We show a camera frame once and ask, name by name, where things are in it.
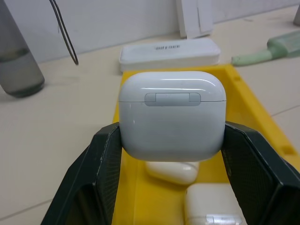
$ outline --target white earbuds case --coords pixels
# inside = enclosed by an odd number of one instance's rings
[[[211,74],[139,73],[119,94],[122,145],[145,161],[208,159],[223,143],[225,113],[224,87]]]
[[[146,170],[152,177],[174,184],[188,185],[197,178],[199,162],[146,162]]]
[[[186,225],[247,225],[230,184],[197,183],[185,198]]]

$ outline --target white wall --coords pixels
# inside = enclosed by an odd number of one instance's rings
[[[56,0],[77,53],[178,30],[175,0]],[[49,0],[5,0],[37,61],[68,56]],[[212,0],[221,22],[300,0]]]

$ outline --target white table surface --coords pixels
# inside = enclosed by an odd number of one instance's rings
[[[270,37],[299,30],[297,7],[217,24],[212,39],[221,63],[266,47]],[[178,34],[136,43],[178,39]],[[46,86],[13,99],[0,92],[0,225],[39,224],[68,167],[92,136],[112,122],[120,87],[122,45],[40,64]],[[300,150],[300,58],[240,67],[238,71]]]

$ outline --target green object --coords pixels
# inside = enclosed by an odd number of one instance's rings
[[[231,63],[234,66],[246,66],[283,57],[300,56],[300,31],[270,38],[267,47],[268,49],[254,54],[234,56]]]

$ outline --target yellow plastic tray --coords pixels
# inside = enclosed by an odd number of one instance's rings
[[[231,65],[157,71],[204,71],[216,76],[227,95],[228,121],[260,131],[279,155],[300,165],[295,149]],[[125,72],[121,85],[141,71]],[[113,122],[119,121],[118,104]],[[196,182],[228,182],[221,153],[201,162]],[[144,162],[122,153],[120,182],[113,225],[182,225],[186,186],[176,186],[147,175]]]

